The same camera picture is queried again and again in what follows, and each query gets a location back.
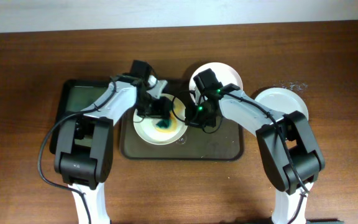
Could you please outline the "green yellow sponge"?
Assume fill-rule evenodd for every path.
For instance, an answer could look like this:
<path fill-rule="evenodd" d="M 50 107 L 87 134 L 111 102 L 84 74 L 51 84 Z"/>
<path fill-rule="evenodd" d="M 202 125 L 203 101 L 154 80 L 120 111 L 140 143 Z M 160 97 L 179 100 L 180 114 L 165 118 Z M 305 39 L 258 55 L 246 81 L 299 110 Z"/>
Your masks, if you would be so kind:
<path fill-rule="evenodd" d="M 178 131 L 178 121 L 173 115 L 172 109 L 169 118 L 151 118 L 152 126 L 161 133 L 175 133 Z"/>

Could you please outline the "white plate with yellow stain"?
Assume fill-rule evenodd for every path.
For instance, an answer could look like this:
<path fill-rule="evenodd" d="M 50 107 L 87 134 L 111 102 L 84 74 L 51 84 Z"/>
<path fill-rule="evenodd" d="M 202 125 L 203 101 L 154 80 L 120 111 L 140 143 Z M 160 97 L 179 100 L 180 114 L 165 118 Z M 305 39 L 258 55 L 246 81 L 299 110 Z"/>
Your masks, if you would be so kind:
<path fill-rule="evenodd" d="M 146 142 L 154 145 L 171 144 L 179 140 L 186 132 L 188 126 L 182 121 L 178 120 L 178 131 L 175 133 L 161 133 L 152 126 L 151 118 L 142 118 L 136 115 L 137 110 L 134 110 L 133 124 L 136 133 Z"/>

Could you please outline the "light grey plate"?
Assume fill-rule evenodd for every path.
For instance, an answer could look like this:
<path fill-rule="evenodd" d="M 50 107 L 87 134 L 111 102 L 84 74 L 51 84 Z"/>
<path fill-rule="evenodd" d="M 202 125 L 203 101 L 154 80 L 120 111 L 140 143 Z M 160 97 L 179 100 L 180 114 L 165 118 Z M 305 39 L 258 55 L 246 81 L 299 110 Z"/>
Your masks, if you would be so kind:
<path fill-rule="evenodd" d="M 309 112 L 305 102 L 296 93 L 285 88 L 268 88 L 260 92 L 255 101 L 275 111 L 290 114 L 299 111 L 309 120 Z"/>

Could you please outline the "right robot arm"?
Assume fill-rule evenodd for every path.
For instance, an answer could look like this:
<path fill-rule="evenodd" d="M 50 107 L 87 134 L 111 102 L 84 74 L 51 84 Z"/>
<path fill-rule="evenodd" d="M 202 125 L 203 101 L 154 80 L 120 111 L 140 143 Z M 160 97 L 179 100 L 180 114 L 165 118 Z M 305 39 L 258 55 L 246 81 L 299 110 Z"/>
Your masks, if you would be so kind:
<path fill-rule="evenodd" d="M 193 77 L 194 113 L 185 124 L 215 127 L 217 116 L 257 138 L 265 174 L 275 187 L 271 223 L 307 223 L 306 203 L 325 159 L 306 116 L 283 113 L 253 100 L 235 84 L 223 85 L 212 69 Z"/>

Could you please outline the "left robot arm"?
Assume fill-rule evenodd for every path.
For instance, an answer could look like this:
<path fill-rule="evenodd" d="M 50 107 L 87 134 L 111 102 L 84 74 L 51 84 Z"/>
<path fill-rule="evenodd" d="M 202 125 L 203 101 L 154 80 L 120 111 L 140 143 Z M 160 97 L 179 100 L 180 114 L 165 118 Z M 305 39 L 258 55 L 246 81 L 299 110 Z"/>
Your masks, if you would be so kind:
<path fill-rule="evenodd" d="M 76 96 L 82 105 L 66 108 L 57 118 L 47 139 L 61 188 L 73 194 L 79 223 L 111 222 L 104 183 L 112 167 L 114 127 L 132 108 L 146 118 L 168 117 L 169 100 L 162 95 L 167 84 L 147 62 L 135 60 L 128 73 L 108 83 L 86 83 Z"/>

